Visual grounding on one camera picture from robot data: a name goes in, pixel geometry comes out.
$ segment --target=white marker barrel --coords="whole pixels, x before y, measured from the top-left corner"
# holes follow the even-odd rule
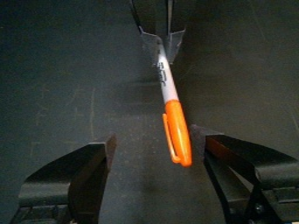
[[[165,53],[165,44],[161,38],[158,38],[158,65],[157,67],[159,71],[159,79],[162,82],[163,101],[165,103],[167,103],[171,100],[179,101],[179,97],[178,97],[177,89],[174,85],[173,71],[171,71],[170,63]]]

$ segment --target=orange marker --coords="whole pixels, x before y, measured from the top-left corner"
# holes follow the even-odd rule
[[[177,94],[174,76],[165,54],[165,45],[158,39],[158,71],[162,82],[165,110],[163,125],[173,161],[182,166],[193,165],[190,133],[183,116],[183,107]]]

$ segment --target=orange cap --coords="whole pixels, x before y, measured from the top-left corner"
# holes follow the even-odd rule
[[[182,166],[191,166],[193,147],[182,104],[178,100],[169,101],[165,109],[163,125],[173,161]]]

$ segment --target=marker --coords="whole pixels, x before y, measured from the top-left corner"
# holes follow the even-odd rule
[[[182,166],[193,165],[193,147],[190,133],[183,116],[183,107],[179,101],[174,76],[169,60],[165,53],[165,44],[159,37],[157,37],[158,44],[158,72],[162,82],[165,111],[163,126],[169,148],[171,152],[173,161]]]

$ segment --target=dark background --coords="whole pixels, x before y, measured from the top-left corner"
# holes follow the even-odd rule
[[[189,124],[299,158],[299,2],[198,1],[173,74]],[[195,157],[171,162],[157,71],[129,1],[0,1],[0,222],[43,165],[118,147],[102,223],[225,223]]]

